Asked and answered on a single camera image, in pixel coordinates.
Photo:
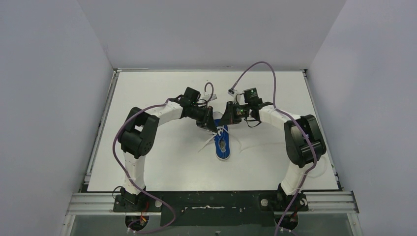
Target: wire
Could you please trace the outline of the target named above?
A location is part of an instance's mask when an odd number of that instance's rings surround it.
[[[207,100],[205,100],[205,99],[198,99],[198,100],[197,100],[197,105],[204,105],[204,106],[202,106],[202,107],[206,107],[208,103],[209,103],[209,102],[208,102]]]
[[[291,207],[291,205],[293,204],[293,202],[296,200],[296,198],[297,198],[297,195],[298,195],[298,192],[299,192],[299,190],[301,189],[301,187],[302,187],[302,185],[304,184],[304,181],[305,181],[305,178],[307,177],[307,174],[311,171],[311,170],[313,170],[315,167],[316,167],[316,165],[317,165],[317,156],[316,156],[316,152],[314,151],[314,148],[313,148],[313,145],[311,144],[311,142],[310,142],[310,140],[308,139],[308,136],[307,136],[307,134],[304,132],[304,130],[301,128],[301,126],[300,126],[300,124],[290,115],[290,114],[288,114],[288,113],[286,113],[285,111],[283,111],[283,110],[280,110],[280,109],[278,109],[277,107],[276,107],[276,103],[275,103],[275,98],[276,98],[276,75],[275,75],[275,71],[274,71],[274,69],[273,69],[273,67],[271,66],[271,64],[269,64],[268,62],[266,62],[266,61],[258,61],[258,62],[256,62],[256,63],[254,63],[254,64],[252,64],[250,67],[248,67],[241,75],[240,75],[240,77],[238,78],[238,80],[236,80],[236,82],[235,82],[235,84],[232,86],[232,90],[233,89],[235,89],[235,87],[236,87],[236,85],[239,83],[239,81],[241,80],[241,78],[246,74],[246,72],[248,72],[252,67],[254,67],[255,65],[257,65],[257,64],[261,64],[261,63],[263,63],[263,64],[266,64],[270,69],[271,69],[271,72],[272,72],[272,75],[273,75],[273,82],[274,82],[274,85],[273,85],[273,101],[272,101],[272,104],[273,104],[273,107],[274,107],[274,109],[276,110],[276,111],[278,111],[279,113],[281,113],[281,114],[283,114],[283,115],[285,115],[286,117],[288,117],[296,126],[297,126],[297,128],[300,130],[300,132],[301,132],[301,134],[302,134],[302,136],[304,137],[304,139],[307,141],[307,144],[308,144],[308,147],[310,148],[310,150],[311,150],[311,153],[313,154],[313,165],[310,167],[310,168],[308,168],[305,172],[304,172],[304,174],[303,174],[303,177],[302,177],[302,179],[301,179],[301,182],[300,182],[300,184],[298,185],[298,187],[297,187],[297,189],[296,189],[296,192],[295,192],[295,194],[293,195],[293,198],[291,199],[291,201],[290,201],[290,203],[288,204],[288,206],[287,206],[287,208],[285,209],[285,211],[284,211],[284,213],[281,215],[281,218],[279,219],[279,221],[278,221],[278,223],[277,223],[277,225],[276,225],[276,228],[275,228],[275,233],[274,233],[274,235],[276,236],[277,234],[278,234],[278,231],[279,231],[279,225],[281,224],[281,222],[282,222],[282,220],[284,219],[284,216],[285,216],[285,214],[288,212],[288,210],[290,209],[290,207]]]
[[[214,114],[214,113],[216,113],[216,112],[213,112],[213,114]],[[222,116],[223,116],[223,113],[221,113],[221,112],[217,112],[217,113],[220,113],[220,114],[222,114]]]
[[[327,159],[325,157],[323,157],[320,160],[323,160],[324,161],[324,166],[325,167],[323,168],[323,171],[319,175],[316,175],[316,176],[307,176],[307,177],[309,177],[309,178],[318,178],[318,177],[320,177],[320,176],[322,176],[322,175],[325,174],[325,172],[327,171]]]
[[[114,158],[115,158],[115,160],[117,161],[117,163],[119,164],[119,166],[123,169],[123,171],[124,171],[124,173],[126,174],[126,176],[127,176],[127,179],[129,180],[129,182],[135,187],[135,188],[137,188],[140,192],[142,192],[142,193],[144,193],[145,195],[147,195],[148,197],[150,197],[150,198],[152,198],[152,199],[154,199],[154,200],[157,200],[157,201],[160,201],[163,205],[165,205],[171,212],[172,212],[172,214],[174,215],[174,217],[173,217],[173,219],[170,221],[170,222],[168,222],[167,224],[165,224],[165,225],[163,225],[163,226],[161,226],[160,228],[158,228],[158,229],[155,229],[155,230],[149,230],[149,231],[146,231],[146,232],[136,232],[136,233],[138,233],[138,234],[150,234],[150,233],[155,233],[155,232],[158,232],[158,231],[160,231],[160,230],[162,230],[162,229],[164,229],[164,228],[166,228],[166,227],[168,227],[168,226],[170,226],[176,219],[177,219],[177,216],[176,216],[176,214],[175,214],[175,210],[172,208],[172,206],[170,206],[168,203],[166,203],[165,201],[163,201],[163,200],[161,200],[161,199],[159,199],[159,198],[157,198],[156,196],[154,196],[154,195],[152,195],[152,194],[150,194],[150,193],[148,193],[147,191],[145,191],[145,190],[143,190],[142,188],[140,188],[133,180],[132,180],[132,177],[130,177],[130,174],[129,174],[129,172],[127,171],[127,169],[124,167],[124,165],[120,162],[120,160],[119,160],[119,158],[117,157],[117,154],[116,154],[116,142],[117,142],[117,140],[118,140],[118,137],[122,134],[122,132],[123,132],[123,130],[124,130],[124,128],[127,126],[127,124],[129,124],[131,121],[133,121],[138,115],[140,115],[140,114],[142,114],[143,112],[145,112],[145,111],[147,111],[147,110],[149,110],[149,109],[152,109],[152,108],[157,108],[157,107],[164,107],[168,102],[169,102],[169,100],[170,99],[172,99],[172,98],[168,98],[166,101],[165,101],[165,103],[164,104],[159,104],[159,105],[153,105],[153,106],[149,106],[149,107],[146,107],[146,108],[144,108],[143,110],[140,110],[138,113],[135,113],[134,115],[132,115],[129,119],[127,119],[125,122],[124,122],[124,124],[120,127],[120,129],[118,130],[118,132],[117,132],[117,134],[116,134],[116,136],[115,136],[115,139],[113,140],[113,145],[112,145],[112,151],[113,151],[113,156],[114,156]],[[127,227],[128,227],[128,230],[130,229],[130,226],[132,226],[134,223],[136,223],[137,221],[133,221],[133,222],[131,222]]]
[[[233,103],[238,103],[238,96],[243,95],[243,93],[238,93],[233,97]]]
[[[211,98],[214,95],[214,86],[213,86],[213,84],[211,82],[207,82],[206,85],[204,85],[204,92],[207,91],[206,90],[207,89],[207,85],[210,85],[211,86],[211,95],[210,95],[210,98],[208,98],[208,100],[207,100],[207,103],[208,103],[208,102],[210,102]]]
[[[256,126],[258,126],[262,123],[261,121],[259,121],[259,123],[257,123],[256,125],[250,126],[248,122],[257,121],[257,120],[255,120],[255,119],[247,120],[247,118],[245,118],[243,120],[246,121],[246,124],[248,125],[249,128],[255,128]]]
[[[116,200],[116,198],[114,197],[114,193],[115,193],[115,191],[116,191],[116,189],[118,189],[118,188],[121,188],[122,186],[117,186],[116,188],[114,188],[114,190],[113,190],[113,192],[112,192],[112,197],[113,197],[113,199],[114,200]]]
[[[143,211],[141,211],[141,219],[145,222],[147,222],[147,220],[142,216],[142,214],[143,212],[146,212],[148,208],[149,208],[149,202],[146,202],[146,208]]]

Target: black cable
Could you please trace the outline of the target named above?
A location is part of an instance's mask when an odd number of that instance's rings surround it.
[[[245,118],[243,120],[246,121],[246,124],[248,125],[249,128],[255,128],[256,126],[258,126],[262,123],[261,121],[259,121],[259,123],[257,123],[256,125],[250,126],[248,122],[257,121],[257,120],[255,120],[255,119],[248,120],[247,118]]]
[[[209,103],[207,100],[205,100],[205,99],[199,99],[199,100],[197,100],[197,105],[207,105],[207,103]]]
[[[234,99],[235,102],[238,102],[238,95],[243,95],[243,93],[238,93]]]
[[[118,189],[118,188],[121,188],[122,186],[117,186],[116,188],[114,188],[114,190],[113,190],[113,192],[112,192],[112,197],[113,197],[113,199],[114,200],[116,200],[116,198],[114,197],[114,193],[115,193],[115,191],[116,191],[116,189]]]
[[[255,128],[256,126],[260,125],[262,122],[257,123],[254,126],[250,126],[248,122],[246,122],[246,124],[248,125],[249,128]]]

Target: shoe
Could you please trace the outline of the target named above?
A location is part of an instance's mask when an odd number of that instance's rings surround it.
[[[227,125],[222,128],[219,126],[220,119],[215,119],[214,123],[217,126],[217,135],[214,137],[214,143],[216,145],[216,155],[221,161],[227,160],[230,157],[229,147],[229,130]]]

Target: white cable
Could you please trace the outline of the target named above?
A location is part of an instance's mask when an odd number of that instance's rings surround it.
[[[200,150],[198,150],[198,152],[200,152],[201,150],[203,150],[203,148],[205,148],[206,146],[207,146],[207,144],[209,144],[210,143],[210,141],[211,140],[213,140],[214,139],[214,137],[216,137],[217,136],[217,134],[214,134],[213,136],[211,136],[209,139],[207,139],[207,141],[205,141],[204,142],[204,145],[203,145],[203,147],[200,149]]]
[[[318,178],[318,177],[324,175],[324,173],[327,171],[327,159],[325,157],[323,157],[322,159],[324,159],[324,161],[325,161],[325,167],[324,167],[322,173],[317,175],[317,176],[307,176],[307,177],[309,177],[309,178]]]
[[[247,146],[244,149],[241,149],[239,153],[241,153],[244,150],[249,149],[249,148],[255,148],[255,147],[266,146],[266,145],[279,145],[279,144],[284,144],[284,142],[271,143],[271,144],[256,144],[256,145],[252,145],[252,146]]]

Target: screw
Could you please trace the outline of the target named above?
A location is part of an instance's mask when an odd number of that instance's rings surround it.
[[[161,207],[162,206],[162,202],[160,201],[155,201],[155,207]]]
[[[267,199],[262,199],[261,200],[261,205],[263,206],[263,207],[267,207],[268,206],[268,200]]]

